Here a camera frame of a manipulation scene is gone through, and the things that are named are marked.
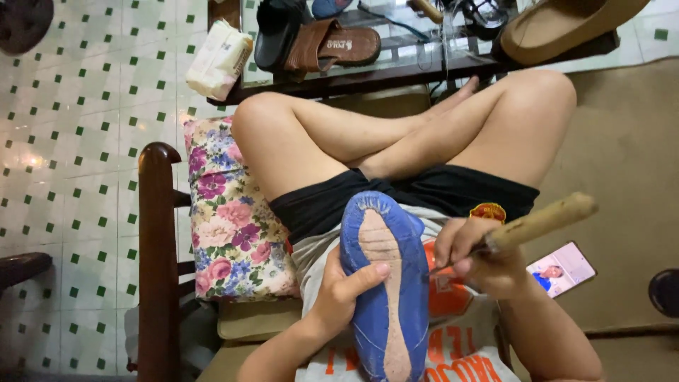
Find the hand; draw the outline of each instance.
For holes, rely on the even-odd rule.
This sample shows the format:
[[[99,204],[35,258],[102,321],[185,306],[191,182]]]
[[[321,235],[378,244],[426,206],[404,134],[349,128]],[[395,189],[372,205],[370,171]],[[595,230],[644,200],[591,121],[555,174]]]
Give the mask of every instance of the hand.
[[[387,264],[375,263],[347,276],[340,265],[339,252],[340,248],[335,247],[328,253],[316,302],[305,317],[320,326],[327,340],[337,336],[354,317],[356,297],[380,285],[390,272]]]
[[[473,280],[482,291],[495,299],[521,297],[529,286],[530,275],[519,248],[492,258],[469,257],[472,246],[483,235],[502,224],[495,219],[471,217],[449,219],[434,244],[436,267],[453,264],[455,272]]]

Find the glass table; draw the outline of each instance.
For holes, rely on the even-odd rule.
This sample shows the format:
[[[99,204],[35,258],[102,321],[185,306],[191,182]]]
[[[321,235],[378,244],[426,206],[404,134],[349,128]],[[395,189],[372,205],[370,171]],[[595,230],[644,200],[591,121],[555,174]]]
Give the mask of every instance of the glass table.
[[[443,28],[429,20],[422,12],[413,11],[406,0],[362,0],[362,4],[375,14],[407,24],[425,36],[422,41],[406,28],[397,26],[385,18],[379,18],[359,9],[354,0],[337,19],[345,27],[370,27],[382,40],[382,48],[376,62],[364,67],[332,66],[324,73],[309,73],[302,82],[291,76],[274,75],[260,70],[252,54],[247,60],[239,82],[224,102],[209,99],[213,105],[236,105],[243,99],[260,92],[281,92],[302,98],[331,97],[341,94],[374,92],[387,88],[427,84],[431,82],[470,77],[472,74],[492,76],[521,69],[517,65],[500,63],[490,56],[491,41],[475,37],[465,27],[462,12],[453,15],[444,12]],[[208,25],[224,18],[232,26],[257,38],[257,6],[259,0],[225,0],[208,3]],[[510,15],[518,13],[512,2]],[[593,44],[582,58],[593,54],[605,54],[617,47],[615,32],[607,33],[605,41]]]

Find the floral cushion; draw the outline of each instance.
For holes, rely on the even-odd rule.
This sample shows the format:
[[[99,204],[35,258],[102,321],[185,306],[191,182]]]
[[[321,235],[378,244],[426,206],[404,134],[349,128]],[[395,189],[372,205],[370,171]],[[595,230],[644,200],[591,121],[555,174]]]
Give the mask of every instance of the floral cushion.
[[[231,117],[188,120],[191,238],[196,296],[234,302],[299,296],[274,216],[231,136]]]

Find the black shorts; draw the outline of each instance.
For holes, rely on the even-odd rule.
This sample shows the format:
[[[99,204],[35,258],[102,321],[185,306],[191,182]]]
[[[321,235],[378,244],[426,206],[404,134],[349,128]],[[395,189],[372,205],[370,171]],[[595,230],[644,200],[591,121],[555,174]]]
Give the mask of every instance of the black shorts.
[[[342,220],[349,199],[379,191],[396,202],[433,209],[451,218],[479,216],[510,222],[527,214],[540,194],[535,188],[466,167],[443,164],[401,181],[368,180],[351,169],[327,181],[288,192],[269,203],[290,230],[288,240],[324,234]]]

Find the person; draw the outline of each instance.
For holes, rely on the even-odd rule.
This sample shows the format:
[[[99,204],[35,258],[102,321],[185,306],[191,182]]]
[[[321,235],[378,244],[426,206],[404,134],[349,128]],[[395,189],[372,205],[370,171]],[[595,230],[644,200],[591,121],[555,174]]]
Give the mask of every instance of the person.
[[[559,277],[563,276],[564,269],[558,265],[550,265],[544,271],[533,272],[532,275],[535,277],[535,281],[537,281],[541,287],[549,292],[549,289],[551,288],[551,281],[549,279],[558,279]]]
[[[356,297],[392,271],[374,261],[347,277],[337,247],[345,206],[367,190],[422,222],[430,267],[454,264],[430,282],[420,380],[518,381],[498,355],[498,315],[534,380],[602,379],[596,352],[526,271],[520,249],[493,262],[468,256],[483,234],[531,210],[576,106],[574,88],[545,70],[511,73],[475,93],[478,82],[395,119],[268,92],[238,106],[233,137],[290,231],[304,301],[302,318],[258,347],[239,381],[368,380],[347,327]]]

